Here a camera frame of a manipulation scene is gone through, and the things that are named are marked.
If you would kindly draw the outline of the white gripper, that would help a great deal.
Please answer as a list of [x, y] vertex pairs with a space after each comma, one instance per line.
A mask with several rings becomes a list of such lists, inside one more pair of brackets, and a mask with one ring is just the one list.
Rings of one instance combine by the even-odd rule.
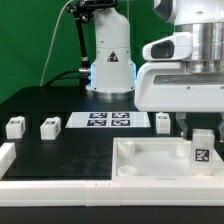
[[188, 72], [185, 59], [192, 52], [189, 32], [146, 44], [142, 49], [146, 63], [137, 74], [134, 104], [139, 111], [177, 112], [183, 138], [188, 131], [185, 112], [223, 112], [218, 130], [224, 142], [224, 74]]

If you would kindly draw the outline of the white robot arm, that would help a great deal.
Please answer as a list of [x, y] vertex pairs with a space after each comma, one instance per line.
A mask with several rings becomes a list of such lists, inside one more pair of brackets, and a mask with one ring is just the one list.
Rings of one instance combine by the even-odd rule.
[[133, 87], [140, 111], [221, 113], [224, 135], [224, 0], [153, 0], [153, 10], [174, 32], [145, 44], [145, 63], [124, 79], [118, 75], [128, 65], [127, 42], [118, 38], [110, 10], [96, 13], [99, 52], [89, 89], [112, 94]]

